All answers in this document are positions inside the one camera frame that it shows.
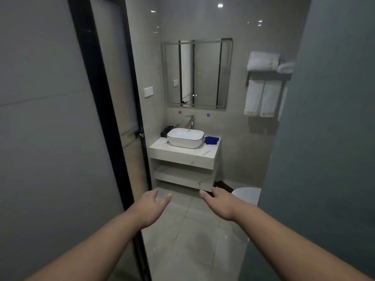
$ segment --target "mirror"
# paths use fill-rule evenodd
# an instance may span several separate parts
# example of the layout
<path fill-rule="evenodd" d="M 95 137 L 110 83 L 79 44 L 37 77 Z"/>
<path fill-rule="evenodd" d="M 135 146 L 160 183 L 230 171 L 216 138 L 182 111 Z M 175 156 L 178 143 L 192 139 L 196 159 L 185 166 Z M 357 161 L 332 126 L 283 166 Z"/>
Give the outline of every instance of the mirror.
<path fill-rule="evenodd" d="M 226 108 L 233 40 L 163 43 L 169 106 Z"/>

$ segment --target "towel rack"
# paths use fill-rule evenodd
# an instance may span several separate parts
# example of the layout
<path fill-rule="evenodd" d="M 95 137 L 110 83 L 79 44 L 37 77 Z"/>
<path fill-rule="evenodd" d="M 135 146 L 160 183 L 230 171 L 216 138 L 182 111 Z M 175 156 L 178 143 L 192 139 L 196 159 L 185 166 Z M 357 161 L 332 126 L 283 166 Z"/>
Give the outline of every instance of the towel rack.
<path fill-rule="evenodd" d="M 280 74 L 276 71 L 249 71 L 247 73 L 246 87 L 249 86 L 249 80 L 261 81 L 290 81 L 292 74 Z"/>

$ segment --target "floor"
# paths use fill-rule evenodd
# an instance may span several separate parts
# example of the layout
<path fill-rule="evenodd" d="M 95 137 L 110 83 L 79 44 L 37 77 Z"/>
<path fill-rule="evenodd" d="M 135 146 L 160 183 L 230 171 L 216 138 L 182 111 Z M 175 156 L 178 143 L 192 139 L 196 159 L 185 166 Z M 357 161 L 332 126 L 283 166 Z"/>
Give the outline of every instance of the floor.
<path fill-rule="evenodd" d="M 172 201 L 152 226 L 143 229 L 153 281 L 237 280 L 247 244 L 232 233 L 197 191 L 158 181 L 157 199 Z"/>

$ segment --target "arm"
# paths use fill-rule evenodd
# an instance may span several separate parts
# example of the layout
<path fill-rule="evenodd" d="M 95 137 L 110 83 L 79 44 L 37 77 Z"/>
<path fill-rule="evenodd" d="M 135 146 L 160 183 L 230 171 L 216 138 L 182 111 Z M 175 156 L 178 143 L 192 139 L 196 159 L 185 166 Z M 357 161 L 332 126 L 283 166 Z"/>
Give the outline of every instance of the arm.
<path fill-rule="evenodd" d="M 157 190 L 146 192 L 126 212 L 26 281 L 107 280 L 133 236 L 152 225 L 171 201 L 168 194 L 155 201 Z"/>
<path fill-rule="evenodd" d="M 215 214 L 236 222 L 284 280 L 372 280 L 351 265 L 276 221 L 254 204 L 213 187 L 200 191 Z"/>

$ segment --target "folded towel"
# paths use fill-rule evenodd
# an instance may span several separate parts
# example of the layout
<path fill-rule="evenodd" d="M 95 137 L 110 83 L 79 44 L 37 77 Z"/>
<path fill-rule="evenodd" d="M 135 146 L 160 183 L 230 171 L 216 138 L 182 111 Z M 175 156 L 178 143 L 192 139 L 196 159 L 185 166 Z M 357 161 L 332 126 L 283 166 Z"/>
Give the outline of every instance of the folded towel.
<path fill-rule="evenodd" d="M 219 141 L 219 138 L 218 138 L 218 137 L 210 137 L 210 136 L 207 136 L 206 138 L 204 138 L 204 142 L 205 142 L 207 145 L 217 145 L 217 144 L 218 144 L 218 141 Z"/>
<path fill-rule="evenodd" d="M 260 112 L 264 81 L 249 81 L 245 102 L 245 112 L 247 116 L 257 116 Z"/>
<path fill-rule="evenodd" d="M 248 71 L 276 71 L 280 54 L 253 51 L 247 64 Z"/>
<path fill-rule="evenodd" d="M 261 117 L 274 117 L 282 81 L 266 81 L 263 89 Z"/>
<path fill-rule="evenodd" d="M 287 93 L 288 93 L 288 86 L 286 84 L 285 87 L 284 87 L 284 91 L 282 92 L 282 97 L 281 97 L 280 110 L 279 110 L 279 118 L 278 118 L 279 121 L 280 121 L 280 117 L 281 117 L 282 111 L 284 109 L 285 100 L 287 99 Z"/>
<path fill-rule="evenodd" d="M 284 63 L 279 65 L 278 67 L 278 73 L 280 74 L 292 74 L 294 69 L 294 62 Z"/>

